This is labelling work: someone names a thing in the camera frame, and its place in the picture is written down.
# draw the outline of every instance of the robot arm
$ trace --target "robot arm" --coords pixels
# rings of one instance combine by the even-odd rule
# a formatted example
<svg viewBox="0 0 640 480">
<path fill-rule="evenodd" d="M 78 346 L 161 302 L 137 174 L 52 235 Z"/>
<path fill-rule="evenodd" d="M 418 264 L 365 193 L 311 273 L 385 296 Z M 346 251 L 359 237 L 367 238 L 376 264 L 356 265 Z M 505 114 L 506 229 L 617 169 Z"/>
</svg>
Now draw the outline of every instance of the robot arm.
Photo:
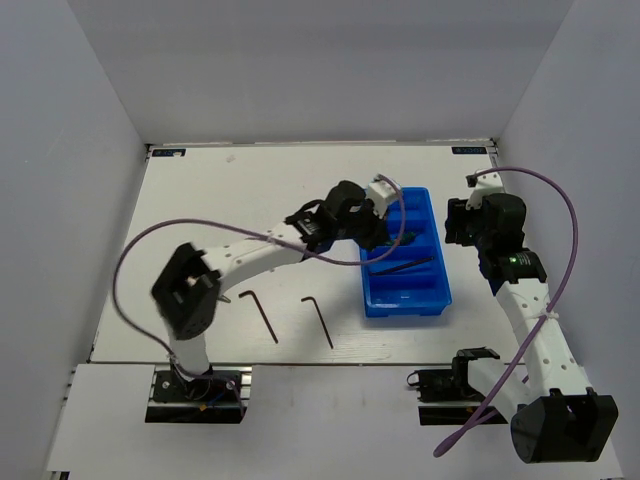
<svg viewBox="0 0 640 480">
<path fill-rule="evenodd" d="M 523 247 L 526 207 L 504 193 L 497 175 L 468 181 L 470 198 L 449 200 L 445 241 L 476 247 L 480 271 L 522 344 L 549 304 L 542 263 Z M 597 395 L 576 363 L 557 318 L 549 314 L 525 352 L 527 384 L 512 375 L 493 400 L 526 463 L 597 460 L 618 416 L 613 398 Z M 454 383 L 486 396 L 505 371 L 499 358 L 486 348 L 461 350 Z"/>
<path fill-rule="evenodd" d="M 251 238 L 206 250 L 190 243 L 179 246 L 151 290 L 178 363 L 198 375 L 209 371 L 204 332 L 225 291 L 260 273 L 304 261 L 308 252 L 324 253 L 336 240 L 352 239 L 368 250 L 383 245 L 389 240 L 387 209 L 396 200 L 395 190 L 381 179 L 366 192 L 342 181 L 325 200 L 303 205 L 265 232 L 294 248 Z"/>
</svg>

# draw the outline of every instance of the white wall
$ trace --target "white wall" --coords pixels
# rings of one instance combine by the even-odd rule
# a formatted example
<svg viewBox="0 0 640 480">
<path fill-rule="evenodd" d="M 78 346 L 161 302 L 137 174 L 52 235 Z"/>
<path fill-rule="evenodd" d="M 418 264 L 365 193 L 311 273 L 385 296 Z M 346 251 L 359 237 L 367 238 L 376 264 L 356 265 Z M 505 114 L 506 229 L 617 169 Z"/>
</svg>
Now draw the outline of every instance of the white wall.
<svg viewBox="0 0 640 480">
<path fill-rule="evenodd" d="M 499 135 L 571 0 L 69 0 L 149 143 Z"/>
<path fill-rule="evenodd" d="M 576 357 L 620 408 L 614 445 L 640 478 L 640 3 L 577 0 L 500 141 L 502 161 L 552 176 L 576 204 L 578 264 L 559 312 Z M 547 187 L 510 176 L 551 279 L 570 226 Z"/>
<path fill-rule="evenodd" d="M 144 147 L 64 0 L 0 2 L 0 471 L 39 479 Z"/>
</svg>

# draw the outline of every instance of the allen wrench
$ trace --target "allen wrench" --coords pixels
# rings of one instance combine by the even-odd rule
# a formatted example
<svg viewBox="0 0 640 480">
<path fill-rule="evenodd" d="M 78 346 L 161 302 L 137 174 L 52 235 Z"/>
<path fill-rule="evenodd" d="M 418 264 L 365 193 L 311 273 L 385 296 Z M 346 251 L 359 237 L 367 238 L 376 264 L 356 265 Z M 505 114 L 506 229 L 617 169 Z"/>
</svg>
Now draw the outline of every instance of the allen wrench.
<svg viewBox="0 0 640 480">
<path fill-rule="evenodd" d="M 269 329 L 269 333 L 271 334 L 271 338 L 273 338 L 273 341 L 276 342 L 276 344 L 277 344 L 278 343 L 278 337 L 276 337 L 276 332 L 274 332 L 273 328 L 271 328 L 271 324 L 269 323 L 269 319 L 267 318 L 267 314 L 264 313 L 264 309 L 262 308 L 262 305 L 260 304 L 260 300 L 258 300 L 258 297 L 255 294 L 255 292 L 253 290 L 247 290 L 246 292 L 242 292 L 241 294 L 239 294 L 238 298 L 244 298 L 247 295 L 250 295 L 251 297 L 253 297 L 253 301 L 256 302 L 256 307 L 258 307 L 258 310 L 260 310 L 260 315 L 262 315 L 262 319 L 264 320 L 264 324 L 267 326 L 267 329 Z"/>
<path fill-rule="evenodd" d="M 324 330 L 324 334 L 327 337 L 327 341 L 329 342 L 329 346 L 331 350 L 333 350 L 333 342 L 331 341 L 331 336 L 329 335 L 329 330 L 327 330 L 327 325 L 324 323 L 324 318 L 322 318 L 322 313 L 320 313 L 320 307 L 318 307 L 318 302 L 313 297 L 304 297 L 300 299 L 301 302 L 313 302 L 313 305 L 316 307 L 316 312 L 318 312 L 318 318 L 320 319 L 320 323 L 322 324 L 322 329 Z"/>
</svg>

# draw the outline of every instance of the blue wire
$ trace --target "blue wire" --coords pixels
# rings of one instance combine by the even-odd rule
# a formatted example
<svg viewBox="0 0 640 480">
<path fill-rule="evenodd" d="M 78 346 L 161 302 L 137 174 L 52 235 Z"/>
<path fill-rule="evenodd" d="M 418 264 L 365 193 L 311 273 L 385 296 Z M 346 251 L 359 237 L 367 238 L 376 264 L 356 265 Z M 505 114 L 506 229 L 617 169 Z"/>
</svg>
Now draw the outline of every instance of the blue wire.
<svg viewBox="0 0 640 480">
<path fill-rule="evenodd" d="M 220 395 L 215 397 L 213 400 L 209 400 L 207 402 L 207 408 L 212 407 L 214 403 L 216 403 L 218 400 L 220 400 L 222 397 L 224 397 L 225 393 L 227 393 L 227 392 L 222 392 Z"/>
</svg>

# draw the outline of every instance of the blue plastic tray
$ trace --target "blue plastic tray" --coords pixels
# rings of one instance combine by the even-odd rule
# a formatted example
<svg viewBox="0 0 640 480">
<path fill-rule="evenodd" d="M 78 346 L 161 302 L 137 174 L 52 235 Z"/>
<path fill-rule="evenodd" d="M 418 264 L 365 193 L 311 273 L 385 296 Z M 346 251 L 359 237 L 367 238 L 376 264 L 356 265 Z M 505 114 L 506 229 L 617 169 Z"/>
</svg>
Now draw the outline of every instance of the blue plastic tray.
<svg viewBox="0 0 640 480">
<path fill-rule="evenodd" d="M 429 191 L 426 188 L 402 189 L 407 210 L 405 234 L 417 234 L 413 242 L 399 246 L 389 257 L 373 265 L 362 267 L 362 289 L 367 317 L 390 315 L 440 315 L 451 304 L 451 290 L 442 258 L 442 249 L 431 208 Z M 387 228 L 392 239 L 400 230 L 400 206 L 391 206 Z M 360 259 L 378 257 L 390 247 L 379 247 L 371 252 L 360 249 Z M 378 272 L 413 260 L 434 257 L 405 270 L 382 276 L 371 276 Z"/>
</svg>

